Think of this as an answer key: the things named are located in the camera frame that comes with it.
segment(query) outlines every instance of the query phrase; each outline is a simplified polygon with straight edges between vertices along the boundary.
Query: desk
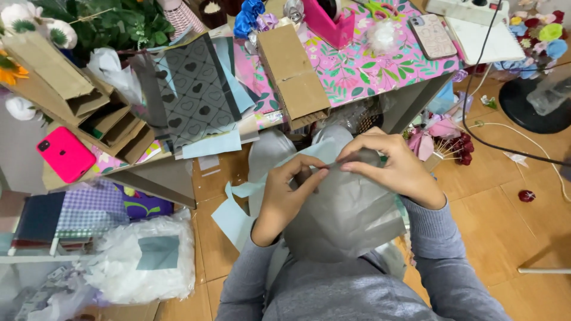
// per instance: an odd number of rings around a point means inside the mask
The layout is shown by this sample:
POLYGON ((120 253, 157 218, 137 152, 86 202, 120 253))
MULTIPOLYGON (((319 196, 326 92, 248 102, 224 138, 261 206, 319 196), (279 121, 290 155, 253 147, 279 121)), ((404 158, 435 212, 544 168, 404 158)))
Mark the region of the desk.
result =
MULTIPOLYGON (((342 0, 341 4, 344 13, 351 11, 356 15, 353 44, 336 50, 309 31, 309 40, 303 46, 332 107, 391 92, 396 106, 384 113, 383 130, 394 134, 402 132, 451 79, 454 72, 463 66, 458 56, 435 61, 425 59, 407 22, 409 17, 421 15, 422 12, 410 1, 381 2, 394 3, 400 12, 400 21, 395 23, 398 49, 394 53, 380 57, 372 55, 364 37, 367 28, 373 24, 371 14, 349 0, 342 0)), ((285 0, 268 1, 266 12, 282 17, 284 4, 285 0)), ((234 19, 231 18, 228 22, 232 26, 234 19)), ((286 122, 283 114, 277 113, 281 109, 277 94, 268 82, 259 56, 248 54, 243 43, 243 40, 235 40, 235 64, 245 84, 262 97, 255 111, 271 117, 265 124, 286 122)))
MULTIPOLYGON (((59 126, 59 124, 53 122, 48 126, 47 133, 51 133, 59 126)), ((89 150, 92 150, 91 143, 80 141, 89 150)), ((192 159, 175 160, 172 154, 161 151, 143 163, 123 166, 104 174, 99 173, 100 169, 97 165, 94 165, 76 183, 88 182, 100 176, 117 184, 130 186, 148 195, 167 199, 190 208, 196 208, 194 190, 192 188, 191 166, 192 159)), ((69 185, 62 181, 46 162, 43 163, 42 180, 48 191, 69 185)))

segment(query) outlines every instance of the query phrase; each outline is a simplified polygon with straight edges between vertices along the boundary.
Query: gray sweater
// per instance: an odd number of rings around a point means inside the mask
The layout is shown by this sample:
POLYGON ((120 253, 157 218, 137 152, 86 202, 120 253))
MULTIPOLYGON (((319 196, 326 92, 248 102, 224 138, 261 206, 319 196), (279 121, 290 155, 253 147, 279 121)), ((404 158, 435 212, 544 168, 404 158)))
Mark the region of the gray sweater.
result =
POLYGON ((432 211, 402 200, 416 268, 432 308, 387 275, 383 259, 373 252, 334 264, 291 260, 265 293, 275 245, 262 248, 249 240, 224 282, 216 320, 510 320, 466 260, 448 204, 432 211))

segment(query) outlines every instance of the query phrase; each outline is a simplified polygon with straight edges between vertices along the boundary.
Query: person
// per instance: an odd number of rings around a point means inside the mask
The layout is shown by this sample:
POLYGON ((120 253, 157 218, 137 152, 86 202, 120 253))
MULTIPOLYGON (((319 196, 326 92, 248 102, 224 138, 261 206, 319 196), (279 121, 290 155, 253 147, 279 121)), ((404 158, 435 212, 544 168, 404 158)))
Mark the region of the person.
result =
POLYGON ((374 127, 350 141, 337 160, 363 147, 386 155, 385 166, 348 162, 340 170, 366 176, 401 195, 416 268, 432 308, 390 275, 379 255, 339 263, 289 260, 266 292, 268 266, 280 234, 329 171, 319 159, 299 154, 268 173, 250 239, 224 281, 217 321, 510 319, 466 259, 446 196, 403 137, 374 127), (288 182, 309 166, 321 169, 292 190, 288 182))

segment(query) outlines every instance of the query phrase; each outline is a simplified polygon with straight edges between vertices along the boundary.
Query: wooden floor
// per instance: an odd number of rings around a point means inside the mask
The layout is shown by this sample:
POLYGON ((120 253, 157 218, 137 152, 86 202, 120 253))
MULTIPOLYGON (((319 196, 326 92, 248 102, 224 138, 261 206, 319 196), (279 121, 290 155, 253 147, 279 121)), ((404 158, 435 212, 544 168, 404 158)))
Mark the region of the wooden floor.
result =
MULTIPOLYGON (((465 82, 455 84, 456 90, 462 88, 465 82)), ((496 111, 480 103, 484 94, 497 99, 499 89, 497 82, 486 81, 475 95, 468 125, 480 120, 512 126, 535 140, 552 158, 562 159, 571 146, 571 129, 538 135, 517 127, 501 109, 496 111)), ((473 132, 489 143, 541 155, 537 146, 508 128, 486 125, 473 128, 473 132)), ((449 198, 468 259, 514 320, 569 320, 571 276, 517 272, 520 266, 571 267, 571 204, 563 200, 555 171, 551 165, 532 159, 526 160, 529 168, 525 168, 501 151, 475 141, 474 146, 470 166, 445 160, 434 171, 449 198), (535 192, 537 199, 520 202, 517 193, 523 189, 535 192)), ((193 180, 199 201, 192 220, 196 239, 195 293, 183 301, 168 301, 163 321, 216 318, 223 282, 239 253, 210 215, 225 200, 223 189, 228 180, 236 185, 247 179, 247 155, 248 148, 221 154, 221 171, 204 178, 195 161, 193 180)), ((566 182, 566 186, 571 192, 571 183, 566 182)), ((427 300, 414 268, 408 269, 405 281, 427 300)))

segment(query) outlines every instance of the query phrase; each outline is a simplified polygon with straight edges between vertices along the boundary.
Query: sunflower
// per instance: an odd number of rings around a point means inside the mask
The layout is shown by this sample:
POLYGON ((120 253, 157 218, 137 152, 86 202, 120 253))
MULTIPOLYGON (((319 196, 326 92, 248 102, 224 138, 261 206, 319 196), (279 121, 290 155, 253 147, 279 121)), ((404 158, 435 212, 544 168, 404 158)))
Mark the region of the sunflower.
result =
POLYGON ((28 71, 18 63, 8 58, 8 53, 0 50, 0 82, 16 85, 16 78, 29 78, 28 71))

